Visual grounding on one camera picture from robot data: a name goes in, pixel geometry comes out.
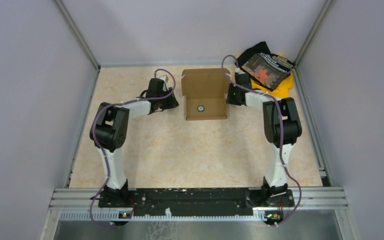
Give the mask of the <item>brown cardboard box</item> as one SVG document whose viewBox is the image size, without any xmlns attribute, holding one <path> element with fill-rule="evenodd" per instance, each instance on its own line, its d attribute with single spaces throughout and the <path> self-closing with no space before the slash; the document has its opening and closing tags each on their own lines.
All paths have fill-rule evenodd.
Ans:
<svg viewBox="0 0 384 240">
<path fill-rule="evenodd" d="M 190 68 L 181 74 L 181 91 L 187 121 L 225 120 L 230 81 L 222 68 Z"/>
</svg>

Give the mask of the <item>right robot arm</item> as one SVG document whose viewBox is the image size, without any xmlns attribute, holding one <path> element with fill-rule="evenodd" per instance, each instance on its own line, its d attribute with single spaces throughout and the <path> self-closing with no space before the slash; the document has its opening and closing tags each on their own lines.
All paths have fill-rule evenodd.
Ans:
<svg viewBox="0 0 384 240">
<path fill-rule="evenodd" d="M 252 89 L 246 73 L 235 73 L 228 87 L 226 103 L 246 106 L 262 112 L 266 140 L 273 154 L 269 171 L 263 178 L 260 199 L 267 206 L 275 206 L 288 196 L 288 165 L 293 147 L 302 135 L 302 125 L 295 100 L 277 99 L 258 89 Z"/>
</svg>

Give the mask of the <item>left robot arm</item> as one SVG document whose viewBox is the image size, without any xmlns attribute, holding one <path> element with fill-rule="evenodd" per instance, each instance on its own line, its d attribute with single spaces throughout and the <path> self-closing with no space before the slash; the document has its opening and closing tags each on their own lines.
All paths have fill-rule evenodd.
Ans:
<svg viewBox="0 0 384 240">
<path fill-rule="evenodd" d="M 168 76 L 151 78 L 148 88 L 135 100 L 126 103 L 102 102 L 96 112 L 89 137 L 99 149 L 106 179 L 96 195 L 101 208 L 124 207 L 130 203 L 128 179 L 122 159 L 131 120 L 179 106 Z"/>
</svg>

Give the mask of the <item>black printed folded shirt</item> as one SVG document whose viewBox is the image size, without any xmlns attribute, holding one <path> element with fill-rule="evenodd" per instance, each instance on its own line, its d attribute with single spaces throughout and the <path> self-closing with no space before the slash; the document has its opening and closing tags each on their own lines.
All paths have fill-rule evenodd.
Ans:
<svg viewBox="0 0 384 240">
<path fill-rule="evenodd" d="M 246 49 L 236 59 L 243 72 L 269 91 L 276 90 L 296 66 L 295 62 L 272 53 L 265 41 Z"/>
</svg>

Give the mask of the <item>yellow folded cloth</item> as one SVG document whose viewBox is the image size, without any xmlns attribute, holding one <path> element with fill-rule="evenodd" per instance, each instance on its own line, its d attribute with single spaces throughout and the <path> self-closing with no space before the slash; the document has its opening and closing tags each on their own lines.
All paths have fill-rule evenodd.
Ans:
<svg viewBox="0 0 384 240">
<path fill-rule="evenodd" d="M 252 87 L 277 98 L 289 96 L 294 86 L 294 65 L 288 59 L 276 54 L 257 53 L 246 66 L 250 70 Z"/>
</svg>

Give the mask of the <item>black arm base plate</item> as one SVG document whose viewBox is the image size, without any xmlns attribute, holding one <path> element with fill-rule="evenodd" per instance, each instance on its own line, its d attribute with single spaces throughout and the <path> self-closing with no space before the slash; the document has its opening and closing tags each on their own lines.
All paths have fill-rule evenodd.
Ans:
<svg viewBox="0 0 384 240">
<path fill-rule="evenodd" d="M 251 216 L 256 207 L 279 209 L 295 205 L 291 190 L 288 198 L 267 205 L 261 200 L 259 187 L 136 188 L 129 189 L 129 193 L 127 205 L 110 208 L 130 208 L 135 217 L 163 216 L 166 212 L 174 217 L 242 217 Z"/>
</svg>

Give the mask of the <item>aluminium front rail frame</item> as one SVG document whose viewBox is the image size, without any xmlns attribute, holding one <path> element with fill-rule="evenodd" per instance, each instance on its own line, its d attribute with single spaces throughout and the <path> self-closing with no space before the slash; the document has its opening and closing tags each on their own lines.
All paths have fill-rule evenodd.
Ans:
<svg viewBox="0 0 384 240">
<path fill-rule="evenodd" d="M 125 203 L 95 197 L 94 188 L 55 189 L 48 209 L 62 221 L 263 222 L 278 224 L 300 211 L 346 210 L 340 187 L 293 187 L 273 203 L 254 188 L 133 188 Z"/>
</svg>

